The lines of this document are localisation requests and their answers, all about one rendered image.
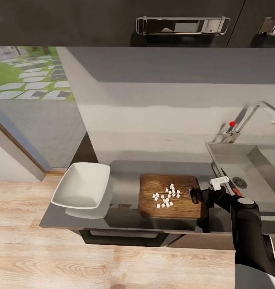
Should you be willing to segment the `parer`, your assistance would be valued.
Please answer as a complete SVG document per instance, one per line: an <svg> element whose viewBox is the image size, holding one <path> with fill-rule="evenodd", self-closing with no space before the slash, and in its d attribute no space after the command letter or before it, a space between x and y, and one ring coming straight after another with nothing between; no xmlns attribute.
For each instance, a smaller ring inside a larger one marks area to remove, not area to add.
<svg viewBox="0 0 275 289"><path fill-rule="evenodd" d="M227 177L227 174L224 172L224 170L223 170L223 169L221 169L221 170L222 170L224 176ZM243 195L242 195L242 194L240 193L240 191L235 187L235 185L233 184L233 182L232 182L231 180L229 180L228 183L230 184L230 186L232 187L232 190L236 193L236 195L239 195L239 196L243 197Z"/></svg>

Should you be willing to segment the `bowl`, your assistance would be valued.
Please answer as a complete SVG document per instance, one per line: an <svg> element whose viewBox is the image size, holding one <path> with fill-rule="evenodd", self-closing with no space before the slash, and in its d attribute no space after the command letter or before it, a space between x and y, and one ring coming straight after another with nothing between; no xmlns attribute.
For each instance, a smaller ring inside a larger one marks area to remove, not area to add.
<svg viewBox="0 0 275 289"><path fill-rule="evenodd" d="M97 208L105 194L109 176L108 165L73 163L58 184L51 202L67 208Z"/></svg>

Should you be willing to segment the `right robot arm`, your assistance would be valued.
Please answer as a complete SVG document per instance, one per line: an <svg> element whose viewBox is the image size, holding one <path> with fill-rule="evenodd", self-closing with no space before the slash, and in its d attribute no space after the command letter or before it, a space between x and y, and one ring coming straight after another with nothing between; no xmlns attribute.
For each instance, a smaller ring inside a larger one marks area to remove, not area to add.
<svg viewBox="0 0 275 289"><path fill-rule="evenodd" d="M270 235L262 233L259 206L249 198L228 194L220 186L226 182L226 176L211 179L209 189L192 192L204 203L213 202L231 214L235 289L275 289L275 249Z"/></svg>

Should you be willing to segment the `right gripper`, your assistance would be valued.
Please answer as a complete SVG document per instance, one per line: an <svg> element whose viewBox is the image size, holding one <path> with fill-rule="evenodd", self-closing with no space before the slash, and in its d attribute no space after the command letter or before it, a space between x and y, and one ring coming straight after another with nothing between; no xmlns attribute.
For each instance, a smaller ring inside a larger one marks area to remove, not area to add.
<svg viewBox="0 0 275 289"><path fill-rule="evenodd" d="M213 202L213 203L217 204L218 206L220 206L219 205L219 198L223 194L227 194L225 186L222 186L222 185L221 185L221 189L218 191L211 190L209 188L209 189L204 189L201 191L196 191L196 190L192 189L192 192L194 193L194 195L196 196L197 199L202 198L202 201L204 203Z"/></svg>

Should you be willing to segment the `cutting board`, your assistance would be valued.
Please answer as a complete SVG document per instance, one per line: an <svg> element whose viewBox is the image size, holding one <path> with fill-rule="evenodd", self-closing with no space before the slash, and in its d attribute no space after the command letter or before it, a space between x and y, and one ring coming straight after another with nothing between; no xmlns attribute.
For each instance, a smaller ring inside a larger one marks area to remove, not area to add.
<svg viewBox="0 0 275 289"><path fill-rule="evenodd" d="M172 191L170 185L173 184L175 196L168 199L168 188ZM155 175L142 174L140 176L140 204L139 213L144 217L164 217L164 218L192 218L206 219L208 210L206 204L201 199L196 199L197 204L192 202L189 187L196 191L201 191L198 180L195 176L190 175ZM180 191L180 197L177 190ZM158 193L159 197L155 199L154 195ZM162 199L161 196L164 195ZM164 200L173 205L162 207ZM160 208L157 208L157 204Z"/></svg>

